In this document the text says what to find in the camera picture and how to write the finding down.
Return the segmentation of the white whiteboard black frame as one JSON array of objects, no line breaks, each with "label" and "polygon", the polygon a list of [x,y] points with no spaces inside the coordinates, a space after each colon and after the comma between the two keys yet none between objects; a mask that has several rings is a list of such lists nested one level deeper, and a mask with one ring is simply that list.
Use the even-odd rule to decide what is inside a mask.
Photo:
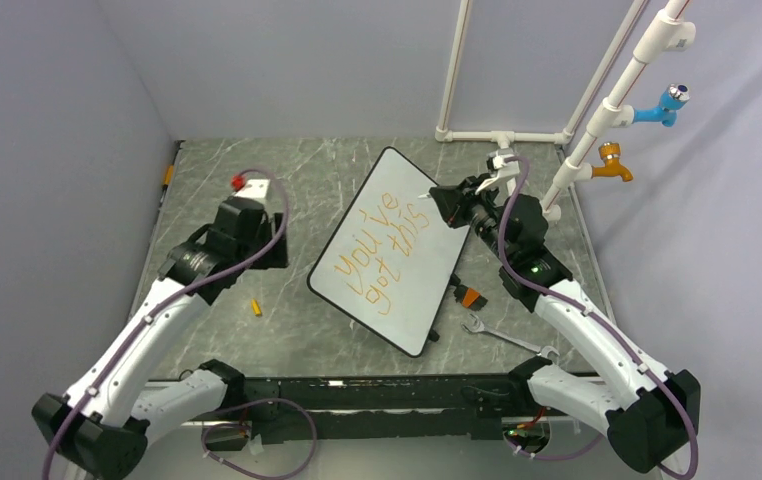
[{"label": "white whiteboard black frame", "polygon": [[469,235],[418,198],[435,184],[384,148],[307,279],[314,294],[409,357],[423,353]]}]

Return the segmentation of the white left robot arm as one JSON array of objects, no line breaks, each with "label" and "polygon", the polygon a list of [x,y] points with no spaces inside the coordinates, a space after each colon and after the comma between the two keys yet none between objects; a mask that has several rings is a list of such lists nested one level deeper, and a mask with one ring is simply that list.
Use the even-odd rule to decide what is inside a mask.
[{"label": "white left robot arm", "polygon": [[289,213],[232,195],[172,248],[145,300],[100,359],[64,394],[42,395],[31,415],[48,443],[42,475],[60,455],[102,479],[123,479],[147,448],[201,414],[236,417],[247,401],[245,377],[218,360],[179,384],[141,395],[154,370],[187,328],[248,269],[288,265]]}]

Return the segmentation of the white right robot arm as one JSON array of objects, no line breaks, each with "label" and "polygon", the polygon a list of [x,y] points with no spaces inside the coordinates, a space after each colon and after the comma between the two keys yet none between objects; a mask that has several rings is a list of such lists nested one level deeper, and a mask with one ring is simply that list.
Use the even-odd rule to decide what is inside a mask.
[{"label": "white right robot arm", "polygon": [[554,408],[599,432],[631,469],[693,478],[699,380],[654,359],[595,305],[547,248],[548,223],[536,198],[514,190],[497,205],[496,191],[480,187],[484,179],[434,186],[428,196],[449,227],[470,228],[500,260],[508,294],[562,334],[601,379],[580,379],[546,357],[527,360],[509,374],[512,409],[531,415],[542,406]]}]

